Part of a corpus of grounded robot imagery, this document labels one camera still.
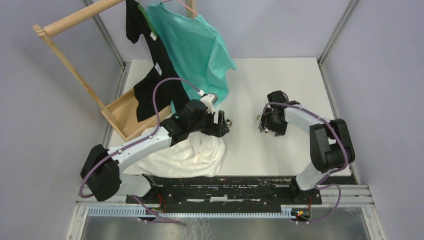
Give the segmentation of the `white plastic water faucet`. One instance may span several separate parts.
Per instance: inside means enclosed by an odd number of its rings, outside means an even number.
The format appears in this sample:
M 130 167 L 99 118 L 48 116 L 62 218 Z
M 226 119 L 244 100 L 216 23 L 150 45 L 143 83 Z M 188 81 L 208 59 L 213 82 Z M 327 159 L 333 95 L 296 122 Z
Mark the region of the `white plastic water faucet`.
M 270 133 L 271 130 L 267 127 L 268 116 L 266 114 L 258 115 L 256 119 L 259 121 L 258 129 L 260 133 Z

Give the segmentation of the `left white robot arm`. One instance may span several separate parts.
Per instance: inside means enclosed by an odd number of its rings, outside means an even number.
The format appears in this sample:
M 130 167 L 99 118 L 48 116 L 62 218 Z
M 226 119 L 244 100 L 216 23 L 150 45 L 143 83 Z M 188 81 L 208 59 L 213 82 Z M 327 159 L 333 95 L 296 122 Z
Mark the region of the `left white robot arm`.
M 79 196 L 94 197 L 104 202 L 116 193 L 135 195 L 150 204 L 158 191 L 146 177 L 125 174 L 132 164 L 160 150 L 170 148 L 188 139 L 192 133 L 221 138 L 230 132 L 223 110 L 209 111 L 200 100 L 191 100 L 182 111 L 162 120 L 152 131 L 124 144 L 105 148 L 93 146 L 80 171 L 82 185 Z

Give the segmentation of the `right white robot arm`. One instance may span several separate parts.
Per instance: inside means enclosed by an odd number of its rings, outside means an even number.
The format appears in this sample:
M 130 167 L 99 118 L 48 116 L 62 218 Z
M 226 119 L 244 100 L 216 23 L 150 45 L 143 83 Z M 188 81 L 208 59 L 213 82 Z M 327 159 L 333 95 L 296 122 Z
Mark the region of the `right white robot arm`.
M 281 90 L 267 95 L 258 129 L 284 136 L 289 125 L 294 125 L 309 136 L 310 163 L 292 178 L 289 199 L 302 204 L 309 198 L 309 190 L 316 188 L 334 173 L 355 161 L 356 154 L 348 125 L 341 118 L 327 119 L 311 112 L 298 101 L 290 101 Z

